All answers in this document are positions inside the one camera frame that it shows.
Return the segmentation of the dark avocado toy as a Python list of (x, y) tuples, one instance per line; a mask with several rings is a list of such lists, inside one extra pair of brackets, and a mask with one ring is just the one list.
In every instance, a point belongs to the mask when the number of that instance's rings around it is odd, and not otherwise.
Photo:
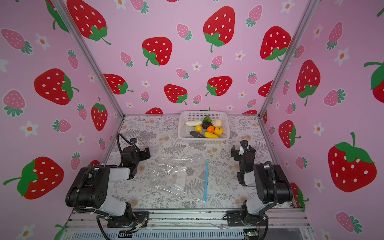
[(212, 126), (212, 123), (202, 123), (202, 128), (207, 129), (209, 126)]

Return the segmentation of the white plastic basket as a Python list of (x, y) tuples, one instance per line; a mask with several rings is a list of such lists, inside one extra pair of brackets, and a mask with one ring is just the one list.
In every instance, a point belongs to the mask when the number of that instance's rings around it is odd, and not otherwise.
[(228, 116), (224, 112), (185, 111), (178, 127), (180, 140), (189, 143), (221, 143), (230, 138)]

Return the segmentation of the white radish toy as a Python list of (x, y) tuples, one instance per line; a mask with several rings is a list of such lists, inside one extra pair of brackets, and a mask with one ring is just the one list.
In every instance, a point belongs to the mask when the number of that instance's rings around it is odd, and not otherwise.
[(185, 124), (188, 127), (196, 127), (200, 126), (203, 122), (202, 121), (186, 121)]

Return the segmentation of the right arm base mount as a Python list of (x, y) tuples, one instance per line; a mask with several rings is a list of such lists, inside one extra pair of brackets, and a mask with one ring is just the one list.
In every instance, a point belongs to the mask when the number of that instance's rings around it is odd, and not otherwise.
[(229, 227), (265, 227), (269, 223), (267, 216), (251, 215), (240, 210), (227, 211), (223, 220)]

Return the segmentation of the clear zip top bag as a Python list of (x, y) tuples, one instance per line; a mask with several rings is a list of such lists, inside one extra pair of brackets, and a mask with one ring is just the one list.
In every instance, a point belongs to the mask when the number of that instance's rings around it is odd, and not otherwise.
[(160, 158), (151, 174), (152, 190), (195, 201), (207, 200), (210, 161), (200, 158)]

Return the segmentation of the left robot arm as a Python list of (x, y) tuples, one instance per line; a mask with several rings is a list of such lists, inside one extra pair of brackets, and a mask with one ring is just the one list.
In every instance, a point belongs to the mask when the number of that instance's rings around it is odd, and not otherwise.
[(66, 195), (66, 205), (78, 213), (96, 213), (107, 218), (109, 227), (137, 223), (132, 205), (108, 194), (111, 183), (132, 180), (141, 161), (151, 158), (150, 148), (130, 146), (121, 152), (121, 164), (81, 168)]

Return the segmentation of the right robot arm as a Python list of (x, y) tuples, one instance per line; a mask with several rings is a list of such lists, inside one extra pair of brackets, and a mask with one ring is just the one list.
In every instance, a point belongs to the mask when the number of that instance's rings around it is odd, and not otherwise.
[(271, 161), (255, 164), (256, 150), (242, 140), (240, 148), (231, 149), (231, 157), (239, 163), (237, 179), (243, 187), (255, 187), (257, 195), (244, 201), (234, 213), (227, 212), (227, 221), (252, 225), (266, 218), (266, 212), (278, 204), (290, 202), (293, 190), (280, 165)]

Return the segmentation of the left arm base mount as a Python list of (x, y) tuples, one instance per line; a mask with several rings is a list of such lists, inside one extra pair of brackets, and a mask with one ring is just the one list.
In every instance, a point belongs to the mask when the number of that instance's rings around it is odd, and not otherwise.
[(138, 211), (132, 213), (125, 213), (121, 217), (111, 217), (108, 220), (108, 228), (146, 228), (149, 220), (150, 212)]

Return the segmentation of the orange toy fruit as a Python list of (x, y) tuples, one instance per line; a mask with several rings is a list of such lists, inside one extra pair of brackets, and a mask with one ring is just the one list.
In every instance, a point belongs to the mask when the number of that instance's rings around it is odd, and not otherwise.
[(209, 127), (207, 128), (207, 132), (208, 132), (208, 133), (214, 133), (214, 131), (215, 131), (215, 127), (214, 127), (214, 126), (209, 126)]

